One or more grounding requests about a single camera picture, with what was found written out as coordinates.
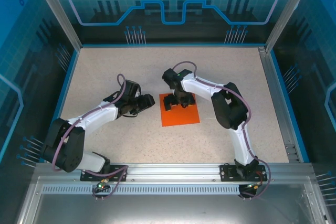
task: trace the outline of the beige speckled surface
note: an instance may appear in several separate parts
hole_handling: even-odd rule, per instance
[[[252,109],[248,124],[256,154],[267,162],[288,162],[257,48],[165,47],[82,49],[61,117],[69,119],[98,105],[119,90],[116,77],[141,85],[155,106],[137,118],[107,123],[85,142],[85,149],[127,163],[223,163],[234,160],[228,131],[215,119],[212,104],[196,97],[200,124],[161,127],[159,94],[169,92],[163,72],[183,60],[197,74],[217,83],[235,83]]]

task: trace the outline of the orange square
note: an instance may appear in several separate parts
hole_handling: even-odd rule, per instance
[[[172,106],[172,109],[169,111],[165,111],[163,99],[167,94],[159,94],[160,98],[160,110],[161,110],[161,123],[162,127],[166,126],[176,126],[176,125],[184,125],[184,124],[193,124],[199,123],[200,117],[198,115],[197,104],[190,105],[186,108],[182,108],[181,105]]]

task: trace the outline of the enclosure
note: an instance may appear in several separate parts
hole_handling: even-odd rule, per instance
[[[0,4],[2,223],[334,223],[336,0]],[[223,180],[237,154],[208,100],[195,96],[191,121],[165,118],[161,77],[186,60],[251,107],[251,147],[271,171],[261,197]],[[155,105],[86,136],[85,151],[128,165],[96,201],[96,181],[54,172],[41,149],[52,122],[118,91],[119,73]]]

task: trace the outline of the black mounting bracket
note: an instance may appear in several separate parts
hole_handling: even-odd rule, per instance
[[[221,175],[222,182],[259,182],[261,180],[259,174],[262,174],[263,182],[267,181],[267,174],[264,165],[258,165],[254,172],[251,173],[246,179],[242,179],[242,177],[237,173],[236,165],[220,165],[219,173]]]
[[[118,170],[120,168],[124,167],[123,165],[110,165],[110,169],[109,171],[104,171],[104,173],[112,173],[115,170]],[[117,182],[120,178],[120,176],[123,176],[121,179],[121,182],[125,182],[126,181],[126,177],[127,177],[127,170],[125,172],[125,170],[121,170],[120,172],[116,173],[113,177],[109,178],[109,181],[111,182]],[[89,181],[89,182],[99,182],[102,179],[104,179],[104,177],[98,177],[86,172],[82,172],[80,175],[80,181]]]

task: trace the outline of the purple cable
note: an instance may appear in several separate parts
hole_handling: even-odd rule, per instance
[[[91,110],[91,111],[85,113],[81,118],[79,118],[75,123],[73,123],[73,125],[71,125],[71,126],[69,127],[69,129],[65,132],[65,134],[63,135],[63,137],[61,138],[61,141],[59,142],[59,144],[58,144],[58,146],[57,146],[57,149],[56,149],[56,151],[55,151],[54,157],[53,157],[53,159],[52,159],[52,169],[53,169],[54,171],[58,172],[58,171],[61,170],[61,169],[56,169],[56,168],[55,168],[56,160],[57,160],[57,156],[58,156],[58,154],[59,154],[59,151],[61,150],[61,147],[62,147],[62,145],[63,145],[65,139],[66,139],[66,138],[68,137],[68,135],[70,134],[71,130],[72,130],[72,129],[73,129],[73,128],[74,128],[74,127],[81,121],[81,120],[83,120],[85,117],[87,117],[87,116],[90,115],[91,113],[96,112],[97,110],[104,109],[104,108],[110,106],[111,104],[114,104],[114,103],[116,103],[117,101],[119,101],[119,99],[121,98],[121,96],[124,94],[124,92],[125,92],[125,88],[126,88],[126,78],[125,78],[125,76],[124,76],[123,74],[121,74],[121,73],[118,74],[118,75],[117,75],[117,81],[118,81],[118,84],[119,84],[119,85],[121,85],[121,83],[120,83],[120,81],[119,81],[119,77],[120,77],[120,76],[121,76],[122,79],[123,79],[123,85],[122,85],[122,90],[121,90],[121,93],[119,94],[119,96],[118,96],[116,99],[114,99],[112,102],[110,102],[110,103],[108,103],[108,104],[106,104],[106,105],[104,105],[104,106],[97,107],[97,108],[95,108],[95,109],[93,109],[93,110]],[[110,175],[100,174],[100,175],[102,175],[102,177],[105,177],[105,176],[111,176],[111,174],[110,174]]]
[[[268,165],[265,161],[263,161],[263,160],[261,160],[261,159],[258,159],[258,158],[252,153],[251,148],[250,148],[250,145],[248,144],[247,136],[246,136],[246,132],[245,132],[245,125],[251,120],[252,112],[251,112],[251,108],[250,108],[250,106],[249,106],[248,103],[244,100],[244,98],[243,98],[241,95],[239,95],[238,93],[236,93],[235,91],[233,91],[233,90],[231,90],[231,89],[228,89],[228,88],[226,88],[226,87],[224,87],[224,86],[217,86],[217,85],[215,85],[215,84],[211,84],[211,83],[208,83],[208,82],[206,82],[206,81],[202,81],[202,80],[200,80],[199,78],[197,78],[197,76],[196,76],[197,65],[196,65],[195,63],[193,63],[192,61],[181,61],[180,63],[176,64],[172,69],[174,70],[177,66],[179,66],[179,65],[181,65],[181,64],[184,64],[184,63],[192,64],[192,65],[195,67],[195,69],[194,69],[194,77],[195,77],[195,80],[196,80],[196,81],[198,81],[198,82],[200,82],[200,83],[202,83],[202,84],[204,84],[204,85],[213,87],[213,88],[220,88],[220,89],[223,89],[223,90],[225,90],[225,91],[227,91],[227,92],[233,94],[233,95],[236,96],[238,99],[240,99],[241,102],[242,102],[242,103],[245,105],[245,107],[247,108],[247,111],[248,111],[248,117],[247,117],[247,120],[242,124],[242,127],[241,127],[241,129],[242,129],[242,131],[243,131],[243,135],[244,135],[245,144],[246,144],[246,146],[247,146],[247,151],[249,152],[249,154],[250,154],[256,161],[259,161],[259,162],[263,163],[263,164],[267,167],[267,169],[268,169],[268,181],[267,181],[267,184],[266,184],[265,188],[261,191],[260,194],[258,194],[258,195],[256,195],[256,196],[253,197],[253,198],[259,198],[259,197],[266,191],[266,189],[267,189],[268,186],[269,186],[269,183],[270,183],[270,181],[271,181],[271,169],[270,169],[269,165]]]
[[[120,181],[122,180],[122,177],[123,177],[123,175],[124,175],[124,172],[127,170],[127,168],[128,168],[128,166],[126,165],[126,166],[124,166],[123,168],[120,168],[119,170],[116,170],[115,172],[110,173],[110,175],[114,175],[115,173],[118,173],[120,170],[123,170],[123,172],[122,172],[120,178],[118,179],[118,182],[117,182],[117,184],[115,185],[114,189],[113,189],[109,194],[107,194],[105,197],[101,197],[102,200],[104,200],[104,199],[106,199],[106,198],[108,198],[108,197],[111,197],[112,194],[114,194],[114,192],[116,191],[117,187],[119,186]],[[90,174],[93,174],[93,175],[96,175],[96,176],[100,176],[100,175],[101,175],[101,174],[98,174],[98,175],[97,175],[96,173],[93,173],[93,172],[89,172],[89,173],[90,173]],[[97,195],[95,194],[94,189],[92,190],[92,196],[94,196],[94,197],[97,198]]]

